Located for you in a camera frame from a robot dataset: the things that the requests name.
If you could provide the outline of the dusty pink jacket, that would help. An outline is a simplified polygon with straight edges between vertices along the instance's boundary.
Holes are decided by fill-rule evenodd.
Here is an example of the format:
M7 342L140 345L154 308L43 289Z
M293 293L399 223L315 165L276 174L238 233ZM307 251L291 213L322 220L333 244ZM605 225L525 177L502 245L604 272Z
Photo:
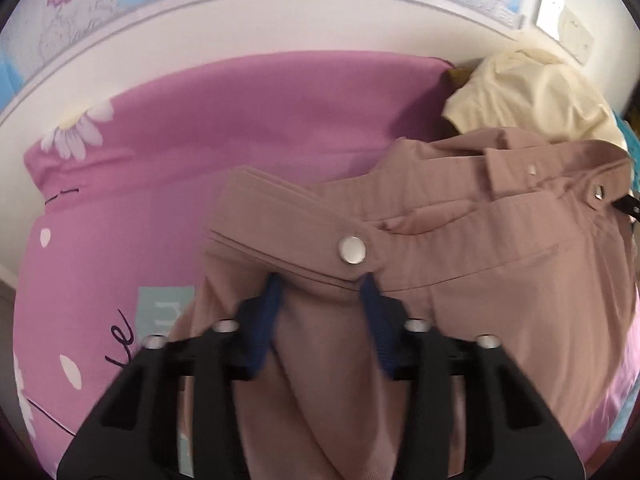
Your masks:
M172 339L198 336L285 282L265 367L235 390L256 479L386 479L406 389L382 375L360 278L446 335L498 336L563 429L590 419L636 310L632 235L616 200L625 151L484 129L401 139L367 174L298 186L232 172L208 228L204 283Z

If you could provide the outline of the pink floral bed sheet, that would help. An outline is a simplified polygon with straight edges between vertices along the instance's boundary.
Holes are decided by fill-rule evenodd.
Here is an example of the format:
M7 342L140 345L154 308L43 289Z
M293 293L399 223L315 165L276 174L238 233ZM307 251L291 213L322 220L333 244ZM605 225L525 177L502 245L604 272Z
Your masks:
M38 460L56 474L145 336L170 336L203 285L228 177L298 186L370 172L401 139L439 142L444 62L376 53L253 56L160 78L47 134L24 163L44 199L17 287L14 366ZM593 456L634 382L636 311L604 399L576 434Z

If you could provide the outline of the cream yellow garment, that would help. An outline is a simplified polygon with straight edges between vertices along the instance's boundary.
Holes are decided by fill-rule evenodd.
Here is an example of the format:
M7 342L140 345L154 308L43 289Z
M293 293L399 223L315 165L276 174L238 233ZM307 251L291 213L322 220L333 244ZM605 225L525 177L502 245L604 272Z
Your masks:
M514 127L551 143L600 140L628 148L600 90L580 70L540 49L485 58L446 101L442 117L460 133Z

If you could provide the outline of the white wall socket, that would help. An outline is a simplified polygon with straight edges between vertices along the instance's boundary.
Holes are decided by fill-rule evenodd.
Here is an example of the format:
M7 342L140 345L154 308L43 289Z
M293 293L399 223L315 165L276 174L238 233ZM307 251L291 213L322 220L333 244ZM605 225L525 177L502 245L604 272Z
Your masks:
M580 65L588 63L596 40L566 0L537 0L533 24Z

